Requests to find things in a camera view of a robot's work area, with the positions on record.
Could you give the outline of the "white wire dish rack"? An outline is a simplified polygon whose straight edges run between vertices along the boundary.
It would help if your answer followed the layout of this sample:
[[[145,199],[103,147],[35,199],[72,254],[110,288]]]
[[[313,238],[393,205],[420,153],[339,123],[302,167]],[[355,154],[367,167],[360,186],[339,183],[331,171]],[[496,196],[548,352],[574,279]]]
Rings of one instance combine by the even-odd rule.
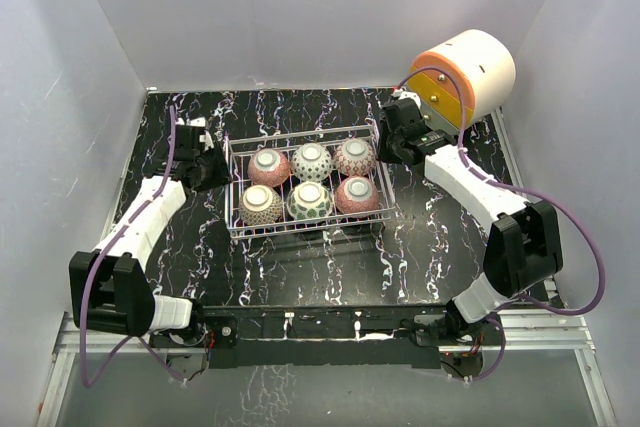
[[[396,198],[387,167],[377,162],[368,178],[379,194],[379,207],[362,214],[361,217],[349,217],[334,209],[325,219],[313,219],[301,222],[289,216],[286,210],[280,219],[272,224],[249,226],[240,216],[239,208],[242,196],[251,186],[248,167],[252,155],[261,148],[273,148],[291,158],[295,150],[310,142],[316,142],[329,151],[334,151],[339,144],[350,138],[366,141],[373,148],[377,147],[379,132],[376,123],[368,120],[363,125],[326,128],[314,131],[285,133],[278,135],[253,137],[232,140],[226,138],[223,143],[225,160],[232,174],[232,182],[225,187],[225,222],[231,239],[253,239],[266,236],[302,233],[323,229],[344,229],[352,226],[382,223],[394,216]]]

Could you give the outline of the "white bowl green leaves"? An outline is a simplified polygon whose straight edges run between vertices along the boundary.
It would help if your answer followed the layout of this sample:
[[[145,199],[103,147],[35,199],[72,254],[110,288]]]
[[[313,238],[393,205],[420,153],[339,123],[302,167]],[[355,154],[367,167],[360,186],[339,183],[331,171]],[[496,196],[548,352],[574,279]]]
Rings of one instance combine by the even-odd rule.
[[[328,188],[314,181],[297,185],[288,194],[285,205],[293,220],[307,223],[320,222],[334,210],[333,197]]]

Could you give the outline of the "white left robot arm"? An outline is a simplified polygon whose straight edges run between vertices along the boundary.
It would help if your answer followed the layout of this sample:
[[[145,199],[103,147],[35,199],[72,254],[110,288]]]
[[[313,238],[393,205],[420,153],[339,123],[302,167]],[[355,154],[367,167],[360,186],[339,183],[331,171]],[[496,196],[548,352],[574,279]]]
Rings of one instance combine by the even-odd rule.
[[[207,323],[194,302],[152,292],[146,266],[161,234],[188,196],[230,183],[222,145],[206,119],[179,119],[167,160],[142,180],[120,221],[90,252],[69,262],[73,320],[78,328],[141,337],[171,330],[186,346],[200,343]]]

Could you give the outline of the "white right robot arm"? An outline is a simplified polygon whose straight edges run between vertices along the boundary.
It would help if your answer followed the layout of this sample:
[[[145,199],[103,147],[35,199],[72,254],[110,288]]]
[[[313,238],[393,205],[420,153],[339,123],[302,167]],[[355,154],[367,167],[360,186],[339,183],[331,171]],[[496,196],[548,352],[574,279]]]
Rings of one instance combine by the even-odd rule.
[[[453,138],[426,125],[411,97],[383,105],[378,129],[380,161],[421,170],[488,234],[481,274],[446,307],[447,335],[469,343],[490,313],[562,269],[557,212],[547,201],[532,203],[494,186],[484,173],[475,176],[478,166],[464,164]]]

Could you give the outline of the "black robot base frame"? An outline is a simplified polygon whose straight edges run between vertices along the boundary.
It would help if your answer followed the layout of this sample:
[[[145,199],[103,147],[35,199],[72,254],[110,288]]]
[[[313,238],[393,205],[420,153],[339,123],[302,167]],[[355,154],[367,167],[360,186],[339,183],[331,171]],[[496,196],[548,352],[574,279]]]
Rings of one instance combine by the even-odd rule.
[[[438,369],[447,355],[500,347],[491,317],[459,333],[442,305],[200,307],[186,331],[156,333],[152,346],[195,353],[210,369],[260,365],[403,365]]]

